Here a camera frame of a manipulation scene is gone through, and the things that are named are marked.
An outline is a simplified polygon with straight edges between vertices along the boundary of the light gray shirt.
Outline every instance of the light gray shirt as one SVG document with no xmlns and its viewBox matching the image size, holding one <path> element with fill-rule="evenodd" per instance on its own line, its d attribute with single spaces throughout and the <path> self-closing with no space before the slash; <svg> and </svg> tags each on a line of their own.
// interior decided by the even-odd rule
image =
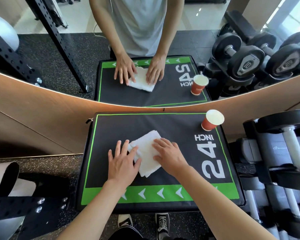
<svg viewBox="0 0 300 240">
<path fill-rule="evenodd" d="M 162 34 L 167 0 L 108 0 L 109 12 L 129 56 L 154 56 Z"/>
</svg>

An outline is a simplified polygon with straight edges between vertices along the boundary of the black sneaker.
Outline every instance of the black sneaker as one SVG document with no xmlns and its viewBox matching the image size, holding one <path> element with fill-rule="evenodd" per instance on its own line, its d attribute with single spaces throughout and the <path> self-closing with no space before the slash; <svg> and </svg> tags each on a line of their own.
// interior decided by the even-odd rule
<svg viewBox="0 0 300 240">
<path fill-rule="evenodd" d="M 119 215 L 118 216 L 118 226 L 122 227 L 122 226 L 131 226 L 132 225 L 132 218 L 130 214 L 126 214 L 126 215 Z"/>
<path fill-rule="evenodd" d="M 168 213 L 156 213 L 155 222 L 157 226 L 157 240 L 159 240 L 159 234 L 166 233 L 169 235 L 169 214 Z"/>
</svg>

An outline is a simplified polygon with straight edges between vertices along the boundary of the person's left hand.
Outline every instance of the person's left hand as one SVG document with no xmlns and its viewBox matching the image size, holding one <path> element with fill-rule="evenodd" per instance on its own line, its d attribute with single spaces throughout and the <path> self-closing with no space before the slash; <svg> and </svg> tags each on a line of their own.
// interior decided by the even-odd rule
<svg viewBox="0 0 300 240">
<path fill-rule="evenodd" d="M 141 158 L 139 158 L 135 165 L 133 165 L 133 158 L 136 155 L 138 147 L 134 147 L 129 155 L 127 155 L 129 140 L 126 140 L 122 146 L 120 152 L 121 141 L 117 142 L 117 146 L 114 152 L 114 158 L 112 151 L 108 151 L 109 159 L 109 171 L 108 181 L 115 180 L 117 185 L 122 190 L 126 189 L 138 174 L 138 170 L 141 164 Z"/>
<path fill-rule="evenodd" d="M 161 81 L 164 78 L 164 67 L 166 65 L 165 55 L 155 54 L 152 58 L 145 81 L 148 84 L 156 84 L 157 80 Z"/>
</svg>

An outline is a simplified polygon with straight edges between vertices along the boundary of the white arrow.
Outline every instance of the white arrow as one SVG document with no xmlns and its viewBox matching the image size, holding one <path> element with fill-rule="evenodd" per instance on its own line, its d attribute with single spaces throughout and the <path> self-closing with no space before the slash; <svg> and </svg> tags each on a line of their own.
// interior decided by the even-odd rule
<svg viewBox="0 0 300 240">
<path fill-rule="evenodd" d="M 127 192 L 127 190 L 124 192 L 123 195 L 121 195 L 121 198 L 124 198 L 125 200 L 127 200 L 127 198 L 126 198 L 126 192 Z"/>
<path fill-rule="evenodd" d="M 164 191 L 164 189 L 160 189 L 159 192 L 157 193 L 159 196 L 161 196 L 162 198 L 164 198 L 164 195 L 162 194 L 162 192 Z"/>
<path fill-rule="evenodd" d="M 183 198 L 182 194 L 181 194 L 181 190 L 182 190 L 182 187 L 180 187 L 180 189 L 178 189 L 176 191 L 176 194 L 179 195 L 181 198 Z"/>
<path fill-rule="evenodd" d="M 142 198 L 146 199 L 144 193 L 145 193 L 146 189 L 144 188 L 138 195 L 140 195 Z"/>
</svg>

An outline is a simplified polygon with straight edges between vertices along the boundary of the paper cup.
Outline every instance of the paper cup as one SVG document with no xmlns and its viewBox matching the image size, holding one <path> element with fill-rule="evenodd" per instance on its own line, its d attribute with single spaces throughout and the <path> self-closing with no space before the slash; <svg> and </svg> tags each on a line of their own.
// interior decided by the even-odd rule
<svg viewBox="0 0 300 240">
<path fill-rule="evenodd" d="M 195 75 L 193 78 L 193 84 L 191 86 L 191 93 L 193 95 L 199 95 L 205 86 L 209 83 L 208 77 L 204 75 Z"/>
<path fill-rule="evenodd" d="M 225 117 L 222 113 L 215 109 L 210 109 L 206 113 L 205 119 L 201 123 L 202 129 L 205 131 L 211 131 L 216 128 L 216 126 L 221 125 L 225 120 Z"/>
</svg>

